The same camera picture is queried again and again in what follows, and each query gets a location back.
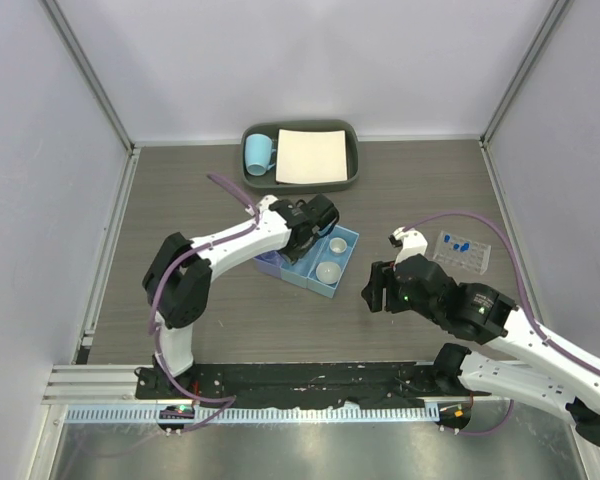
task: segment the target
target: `mug handle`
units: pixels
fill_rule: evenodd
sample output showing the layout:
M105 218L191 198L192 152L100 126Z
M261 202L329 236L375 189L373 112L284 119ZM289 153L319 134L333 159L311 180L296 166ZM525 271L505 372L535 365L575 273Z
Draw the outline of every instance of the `mug handle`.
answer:
M273 155L274 153L276 153L276 147L271 148L271 155ZM269 166L267 167L267 172L275 166L276 166L276 162L270 163Z

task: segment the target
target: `metal frame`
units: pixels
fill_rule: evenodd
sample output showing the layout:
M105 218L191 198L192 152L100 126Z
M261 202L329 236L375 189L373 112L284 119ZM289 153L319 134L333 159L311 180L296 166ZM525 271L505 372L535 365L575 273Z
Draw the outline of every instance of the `metal frame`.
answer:
M529 269L524 261L528 256L524 255L524 250L521 247L519 235L517 232L519 229L514 223L513 217L511 216L511 209L508 205L508 200L504 191L502 189L502 182L500 181L500 177L498 172L493 165L492 157L490 155L489 146L485 146L483 143L480 145L482 150L482 158L484 159L484 163L487 166L487 172L489 173L489 178L491 179L491 185L493 185L493 192L496 195L496 200L498 202L498 206L500 207L500 212L502 213L502 219L504 220L504 226L507 230L507 235L509 236L509 240L511 240L511 245L513 246L513 250L516 256L516 261L518 262L518 266L520 267L520 273L522 274L522 283L524 283L524 288L527 291L527 297L529 298L529 303L531 304L531 309L533 313L541 323L542 319L542 308L540 308L538 297L536 296L536 290L534 289L535 281L532 280L531 275L529 274Z
M487 129L482 135L481 141L483 145L488 145L489 142L491 142L493 135L498 129L498 126L500 126L500 122L502 122L507 110L509 110L511 103L529 77L533 67L538 63L538 59L546 48L549 39L553 35L556 27L560 24L560 21L564 18L572 3L573 0L555 0L547 12L540 29L527 49L518 70L511 79L502 100L500 100L496 111L487 125Z
M136 365L97 365L53 367L43 397L44 406L68 406L62 417L65 423L154 423L163 405L180 403L177 399L138 400L135 398ZM438 402L461 402L468 398L423 398L423 407L365 409L345 405L343 409L280 410L231 409L218 417L216 423L315 423L319 421L347 422L409 422L437 421ZM198 419L214 412L199 408Z
M95 279L92 291L90 293L88 307L85 313L84 325L81 332L81 341L79 351L88 350L91 346L93 334L97 323L97 318L102 305L102 299L106 288L107 278L113 261L115 248L122 225L122 219L126 209L131 185L135 174L140 150L132 142L127 134L120 118L118 117L111 101L109 100L101 82L99 81L93 67L91 66L86 54L69 25L58 0L39 0L47 12L52 24L57 30L60 38L67 47L69 53L74 59L77 68L85 78L87 85L103 113L109 120L112 128L119 137L124 148L129 152L129 159L125 166L125 171L120 182L118 196L116 198L111 221L107 227L100 260L95 273ZM541 308L538 305L538 299L534 294L533 284L530 279L529 271L524 263L524 250L521 248L519 236L516 234L517 228L510 215L506 196L502 190L502 184L498 173L494 168L492 156L489 149L489 143L493 139L495 132L500 126L502 119L510 108L515 97L522 88L524 82L528 79L534 65L538 62L544 51L552 33L560 23L571 5L572 0L555 0L552 7L546 14L542 25L535 35L529 49L518 67L516 74L509 83L506 92L496 108L484 134L476 135L458 135L458 136L401 136L401 137L362 137L361 141L383 141L383 140L459 140L476 139L480 140L483 157L487 170L489 172L494 191L500 210L505 220L507 233L512 240L517 260L521 266L525 287L529 293L529 299L535 314L541 319ZM236 144L238 140L214 141L214 142L190 142L191 145L205 144ZM171 143L144 142L137 146L165 146ZM153 401L139 401L135 399L136 376L134 374L137 365L112 365L112 366L54 366L51 372L47 389L42 400L44 410L44 421L41 426L37 451L34 453L31 461L31 469L28 478L30 480L47 480L51 474L53 461L56 451L61 445L61 432L64 425L67 412L70 405L90 404L90 405L140 405L146 403L165 403ZM462 401L466 399L458 398L430 398L429 401ZM495 397L477 398L477 401L498 400ZM581 454L583 464L590 478L600 478L600 449L593 447L586 441L574 435L578 450Z
M67 47L67 50L73 58L76 67L78 67L78 70L87 82L87 85L91 89L96 102L98 102L98 105L100 105L102 112L109 120L109 123L116 132L120 142L122 142L125 150L128 153L131 153L134 148L133 142L131 141L131 138L129 138L129 134L125 130L120 117L118 117L118 114L113 108L111 100L109 100L109 97L107 96L102 83L100 83L96 72L91 66L89 59L80 46L80 42L78 42L76 35L73 33L73 29L71 28L71 25L69 25L67 18L62 12L62 8L60 8L57 0L38 1L47 12L51 23L58 32L58 35L60 36L60 39L64 43L65 47Z
M424 142L442 140L480 140L480 134L450 134L450 135L361 135L359 142ZM136 147L198 147L204 145L240 145L240 138L224 138L218 140L148 140L138 141Z
M98 255L98 267L89 294L87 309L80 331L80 340L73 358L74 363L86 363L88 350L91 348L93 342L93 335L98 323L100 308L102 307L102 300L104 299L104 292L107 287L109 272L113 264L113 256L118 244L120 230L122 229L122 220L124 219L124 213L129 202L131 186L133 185L133 178L136 174L139 158L140 149L136 148L127 159L120 184L118 185L118 194L113 206L113 212L109 219L109 225L106 227L107 234Z

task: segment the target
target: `white paper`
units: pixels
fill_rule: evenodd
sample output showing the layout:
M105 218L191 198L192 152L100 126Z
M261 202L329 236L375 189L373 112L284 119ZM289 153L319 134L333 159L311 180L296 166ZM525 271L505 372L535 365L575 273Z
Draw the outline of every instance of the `white paper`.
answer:
M329 183L347 180L345 132L294 132L280 130L276 181Z

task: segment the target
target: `gray floor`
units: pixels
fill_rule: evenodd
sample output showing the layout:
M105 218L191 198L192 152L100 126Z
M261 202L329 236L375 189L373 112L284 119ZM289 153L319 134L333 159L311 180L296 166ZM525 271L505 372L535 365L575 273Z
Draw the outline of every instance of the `gray floor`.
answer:
M340 224L360 233L336 296L328 299L262 275L252 262L240 265L214 282L207 311L196 322L199 362L431 360L452 341L414 314L370 314L360 290L373 261L395 258L387 236L400 225L450 209L503 225L478 142L373 142L361 149L359 181L328 195L340 210ZM247 218L205 177L215 171L238 183L237 157L233 145L142 150L90 363L150 361L142 277L167 235L207 235ZM485 275L453 268L448 273L517 299L511 265L494 234L474 220L440 219L421 229L430 250L441 229L493 246Z
M470 429L495 425L505 409L504 402L477 403ZM51 478L587 478L569 427L520 404L502 430L485 437L454 436L431 423L214 425L171 438L156 432L150 424L66 425Z

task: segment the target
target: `light blue mug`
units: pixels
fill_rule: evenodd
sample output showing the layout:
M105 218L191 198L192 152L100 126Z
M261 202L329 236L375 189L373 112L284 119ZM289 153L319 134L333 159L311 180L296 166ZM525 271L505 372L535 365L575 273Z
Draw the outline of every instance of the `light blue mug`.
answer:
M247 137L244 146L244 165L250 175L259 177L271 170L276 164L271 162L273 140L261 133L254 133Z

